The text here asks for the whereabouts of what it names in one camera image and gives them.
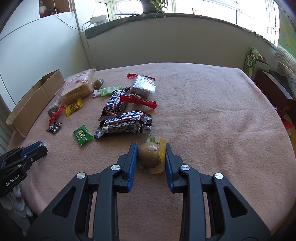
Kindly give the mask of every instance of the black candy packet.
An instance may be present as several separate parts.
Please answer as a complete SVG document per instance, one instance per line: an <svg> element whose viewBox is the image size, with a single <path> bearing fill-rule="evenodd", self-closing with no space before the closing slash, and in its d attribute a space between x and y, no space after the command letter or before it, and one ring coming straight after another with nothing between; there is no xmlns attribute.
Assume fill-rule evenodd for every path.
<svg viewBox="0 0 296 241"><path fill-rule="evenodd" d="M62 123L53 122L46 131L49 131L49 132L52 132L53 134L55 134L61 125L62 125Z"/></svg>

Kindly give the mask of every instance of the cable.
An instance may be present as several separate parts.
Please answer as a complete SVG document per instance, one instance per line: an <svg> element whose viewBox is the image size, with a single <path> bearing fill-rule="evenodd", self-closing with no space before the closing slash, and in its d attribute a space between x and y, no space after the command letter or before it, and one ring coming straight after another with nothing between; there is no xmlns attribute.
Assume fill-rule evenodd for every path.
<svg viewBox="0 0 296 241"><path fill-rule="evenodd" d="M55 2L54 2L54 9L55 9L55 11L56 11L56 15L57 15L57 17L60 19L60 17L58 16L58 14L57 14L57 9L56 9L56 7L55 7ZM67 24L67 23L65 23L65 24L67 24L69 27L71 27L71 28L74 28L74 29L78 29L78 30L82 30L82 32L83 32L83 34L84 34L84 37L85 37L85 40L86 40L86 43L87 43L87 47L88 47L88 49L89 49L89 54L90 54L90 56L91 56L91 58L92 58L92 60L93 60L93 62L94 62L94 64L96 65L96 62L94 61L94 58L93 58L93 56L92 56L92 54L91 54L91 50L90 50L90 47L89 47L89 43L88 43L88 41L87 41L87 38L86 38L86 36L85 36L85 32L83 31L83 26L86 24L86 23L84 23L83 25L82 25L82 28L74 28L74 27L72 27L72 26L70 26L69 24Z"/></svg>
<svg viewBox="0 0 296 241"><path fill-rule="evenodd" d="M94 7L94 11L96 10L96 6ZM93 15L91 16L91 17L93 17L94 16L94 11L93 11Z"/></svg>
<svg viewBox="0 0 296 241"><path fill-rule="evenodd" d="M61 20L61 18L59 17L59 15L57 14L57 9L56 9L56 7L55 7L55 2L54 2L54 10L55 10L55 12L56 12L56 15L57 15L57 17ZM71 27L71 28L73 28L73 29L77 29L77 30L82 30L83 31L83 29L81 29L81 28L74 28L74 27L72 27L72 26L70 26L69 24L67 24L69 27Z"/></svg>
<svg viewBox="0 0 296 241"><path fill-rule="evenodd" d="M90 23L90 21L88 21L88 22L86 22L86 23ZM82 24L82 27L81 27L82 32L83 32L83 26L84 26L86 23ZM90 25L91 25L91 23L87 26L87 28L88 28Z"/></svg>
<svg viewBox="0 0 296 241"><path fill-rule="evenodd" d="M86 36L85 36L85 32L84 32L84 31L82 31L82 32L83 32L83 34L84 34L85 41L86 41L87 47L88 47L88 49L89 49L89 54L90 54L90 56L91 56L91 58L92 58L92 60L93 60L93 62L94 62L94 64L95 64L95 66L96 66L96 70L98 70L99 68L98 68L98 66L96 65L96 62L94 61L94 58L93 58L93 56L92 56L92 54L91 54L91 49L90 49L90 47L89 47L89 43L88 43L87 38L86 38Z"/></svg>

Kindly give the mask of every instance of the snickers bar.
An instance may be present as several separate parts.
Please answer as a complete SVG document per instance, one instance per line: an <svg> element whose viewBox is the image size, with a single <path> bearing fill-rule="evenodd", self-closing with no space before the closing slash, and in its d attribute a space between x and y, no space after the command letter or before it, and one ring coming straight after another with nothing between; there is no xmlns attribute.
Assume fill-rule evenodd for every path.
<svg viewBox="0 0 296 241"><path fill-rule="evenodd" d="M116 90L113 92L113 95L105 105L102 115L99 118L99 121L104 121L110 118L117 117L123 113L124 108L126 107L126 102L120 100L120 96L126 93L130 87L123 88L122 90Z"/></svg>

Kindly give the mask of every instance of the green wrapped snack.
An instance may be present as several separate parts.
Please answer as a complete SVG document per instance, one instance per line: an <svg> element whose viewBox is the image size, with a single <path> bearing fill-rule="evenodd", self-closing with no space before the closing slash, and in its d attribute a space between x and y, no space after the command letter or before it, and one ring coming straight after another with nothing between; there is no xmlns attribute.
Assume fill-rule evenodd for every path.
<svg viewBox="0 0 296 241"><path fill-rule="evenodd" d="M93 138L93 136L90 134L90 132L87 130L85 125L78 128L73 132L73 134L76 136L79 145L81 146L84 142L90 140Z"/></svg>
<svg viewBox="0 0 296 241"><path fill-rule="evenodd" d="M122 86L108 87L108 88L100 89L101 96L112 95L113 91L120 90L120 89L122 89Z"/></svg>

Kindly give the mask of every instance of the brown snack in red bag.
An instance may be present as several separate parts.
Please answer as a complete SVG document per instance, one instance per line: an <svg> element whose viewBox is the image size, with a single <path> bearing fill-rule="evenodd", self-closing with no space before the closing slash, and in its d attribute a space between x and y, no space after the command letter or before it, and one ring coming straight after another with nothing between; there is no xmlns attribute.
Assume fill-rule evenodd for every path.
<svg viewBox="0 0 296 241"><path fill-rule="evenodd" d="M47 114L49 117L49 126L52 125L53 121L64 109L64 102L61 99L57 99L50 107L48 107Z"/></svg>
<svg viewBox="0 0 296 241"><path fill-rule="evenodd" d="M131 89L120 97L121 101L146 105L152 109L157 107L154 98L156 92L155 78L138 74L127 74L130 80L135 80Z"/></svg>

